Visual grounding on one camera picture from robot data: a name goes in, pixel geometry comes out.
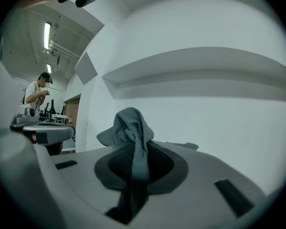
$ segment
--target gray panel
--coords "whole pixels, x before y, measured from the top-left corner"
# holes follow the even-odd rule
[[[213,156],[155,143],[182,156],[188,163],[189,174],[174,192],[149,196],[130,223],[135,228],[215,228],[236,220],[214,185],[221,179],[229,179],[254,204],[265,197],[248,178]]]
[[[38,144],[46,146],[68,140],[75,135],[75,129],[73,126],[57,123],[42,122],[35,125],[28,125],[23,128],[23,131],[46,134],[46,139],[41,141],[37,139]]]
[[[101,213],[117,206],[121,193],[104,187],[94,172],[95,163],[103,156],[126,146],[128,143],[103,147],[93,151],[51,156],[55,164],[74,160],[77,165],[59,170],[68,185],[89,205]]]
[[[16,206],[42,228],[126,228],[78,196],[45,147],[11,131],[0,133],[0,182]]]

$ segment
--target white table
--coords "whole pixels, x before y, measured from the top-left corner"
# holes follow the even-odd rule
[[[68,117],[61,114],[52,114],[51,119],[54,120],[55,123],[65,124],[66,120],[68,120]]]

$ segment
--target white t-shirt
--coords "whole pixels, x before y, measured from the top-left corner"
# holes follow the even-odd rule
[[[39,116],[39,107],[40,107],[40,99],[36,99],[34,102],[27,104],[26,100],[29,96],[39,93],[41,90],[37,85],[37,82],[32,82],[30,85],[28,85],[27,89],[25,90],[25,96],[24,96],[24,105],[32,108],[35,110],[35,116]]]

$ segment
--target white wall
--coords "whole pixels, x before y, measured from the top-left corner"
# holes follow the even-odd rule
[[[115,27],[119,27],[130,13],[121,0],[95,0],[83,8],[103,25],[111,22]]]
[[[59,3],[57,0],[52,0],[44,3],[44,5],[62,13],[71,20],[77,22],[82,27],[91,31],[94,35],[104,26],[98,19],[88,13],[84,8],[78,8],[74,2],[67,0],[64,3]]]
[[[82,88],[82,94],[80,104],[78,106],[77,120],[76,120],[76,152],[83,152],[87,150],[87,136],[91,136],[91,133],[87,133],[88,114],[90,110],[90,103],[92,92],[94,89],[95,81],[97,77],[94,77],[87,82]]]
[[[87,150],[93,150],[103,145],[96,139],[100,132],[112,127],[116,114],[115,101],[106,81],[99,75],[95,77],[95,84],[90,101],[87,124]]]
[[[0,62],[0,130],[10,130],[21,96],[21,90],[15,87],[13,79]]]
[[[83,84],[80,80],[80,78],[77,76],[76,73],[74,73],[69,80],[69,84],[67,87],[66,95],[65,95],[65,101],[68,101],[82,93],[82,87]]]
[[[244,97],[251,92],[259,96]],[[269,194],[286,178],[286,98],[277,100],[280,95],[286,91],[256,83],[189,80],[120,89],[114,103],[116,112],[139,109],[155,140],[194,142]]]
[[[109,1],[102,2],[112,6]],[[90,102],[86,150],[102,147],[96,135],[113,125],[118,111],[136,107],[154,130],[156,140],[195,142],[199,151],[222,159],[267,194],[280,187],[286,177],[286,88],[265,83],[266,72],[258,81],[223,79],[216,74],[212,79],[165,82],[157,81],[159,77],[142,84],[127,84],[123,79],[116,81],[123,87],[119,89],[102,77],[146,57],[198,47],[248,51],[286,67],[286,33],[280,25],[235,0],[165,0],[128,17],[122,9],[117,15],[123,16],[118,19],[111,14],[112,7],[100,19],[103,8],[105,5],[91,10],[106,25],[86,50],[98,73],[83,102]],[[221,65],[216,70],[223,70],[225,62]],[[248,65],[253,66],[250,58]],[[246,66],[244,62],[238,70]],[[195,69],[205,70],[203,64]]]
[[[286,67],[282,27],[235,0],[165,0],[134,11],[120,32],[108,71],[159,53],[193,47],[254,52]]]

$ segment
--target black slot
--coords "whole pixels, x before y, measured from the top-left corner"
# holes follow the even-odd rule
[[[58,170],[60,170],[60,169],[64,169],[64,168],[67,168],[67,167],[70,167],[70,166],[73,166],[73,165],[77,165],[77,162],[74,161],[74,160],[69,160],[69,161],[66,161],[66,162],[58,163],[55,166],[56,166],[56,168]]]
[[[46,132],[36,132],[36,142],[39,144],[47,144],[48,136]]]
[[[214,183],[237,217],[253,208],[253,204],[228,179]]]

